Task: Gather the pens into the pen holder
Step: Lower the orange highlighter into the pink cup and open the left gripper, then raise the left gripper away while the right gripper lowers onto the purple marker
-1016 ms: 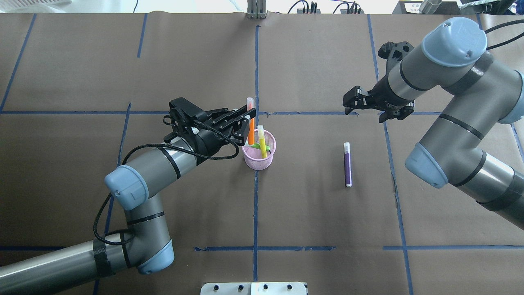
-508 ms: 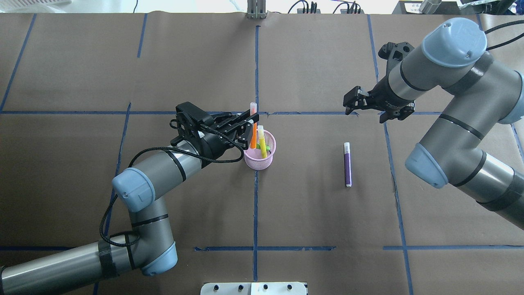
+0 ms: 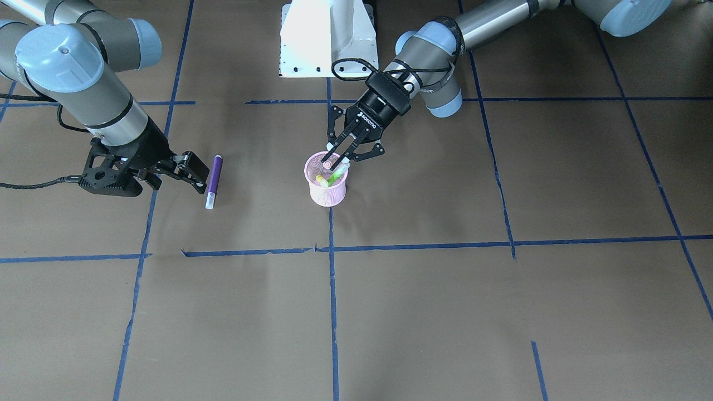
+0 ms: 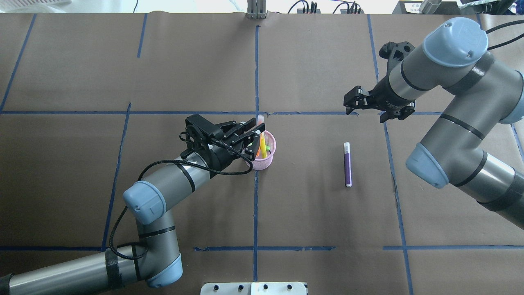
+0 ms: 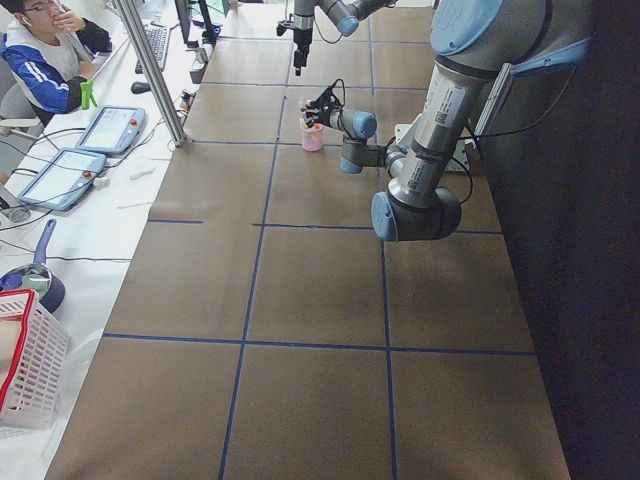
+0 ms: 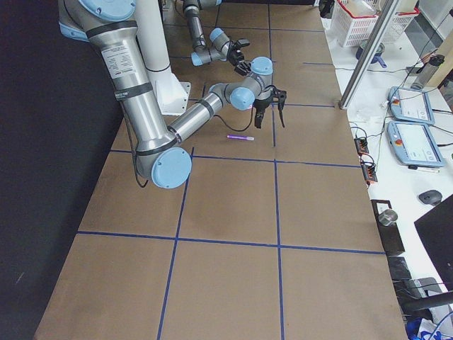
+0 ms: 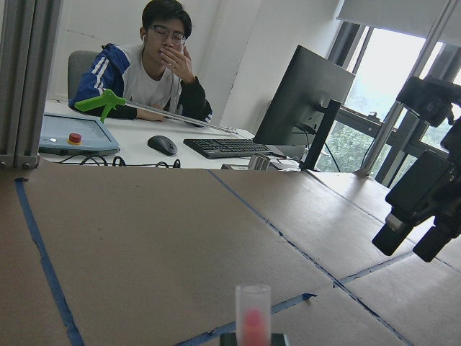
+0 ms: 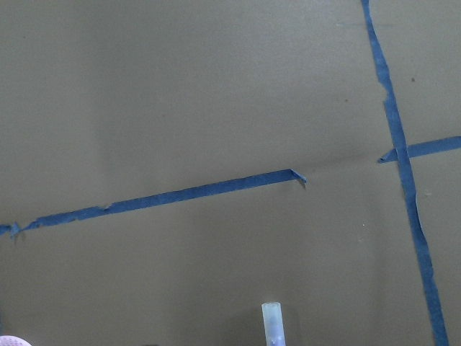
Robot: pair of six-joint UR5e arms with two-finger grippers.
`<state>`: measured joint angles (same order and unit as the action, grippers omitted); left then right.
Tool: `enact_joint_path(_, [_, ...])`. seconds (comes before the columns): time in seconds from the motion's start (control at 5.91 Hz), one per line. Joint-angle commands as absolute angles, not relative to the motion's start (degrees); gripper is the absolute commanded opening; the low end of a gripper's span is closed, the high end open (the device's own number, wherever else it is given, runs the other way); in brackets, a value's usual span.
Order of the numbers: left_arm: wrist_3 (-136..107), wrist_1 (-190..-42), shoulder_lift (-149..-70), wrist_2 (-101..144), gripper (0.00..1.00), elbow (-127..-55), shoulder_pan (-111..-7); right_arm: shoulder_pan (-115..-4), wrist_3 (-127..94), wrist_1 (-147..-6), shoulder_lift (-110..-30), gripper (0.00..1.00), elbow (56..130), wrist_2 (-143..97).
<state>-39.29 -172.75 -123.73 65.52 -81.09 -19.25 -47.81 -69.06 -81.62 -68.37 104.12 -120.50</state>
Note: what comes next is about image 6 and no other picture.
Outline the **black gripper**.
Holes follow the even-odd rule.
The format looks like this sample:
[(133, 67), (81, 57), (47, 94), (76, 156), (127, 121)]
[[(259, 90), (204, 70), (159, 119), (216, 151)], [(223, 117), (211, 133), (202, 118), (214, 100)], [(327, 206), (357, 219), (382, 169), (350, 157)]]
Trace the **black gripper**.
[(256, 109), (254, 117), (254, 126), (256, 128), (262, 128), (263, 119), (265, 116), (265, 110), (273, 102), (273, 95), (270, 94), (267, 98), (256, 99), (253, 102), (253, 107)]
[(248, 75), (251, 72), (251, 63), (244, 61), (244, 55), (242, 51), (236, 53), (232, 50), (233, 40), (229, 42), (229, 48), (226, 54), (227, 61), (235, 66), (235, 72), (240, 75)]

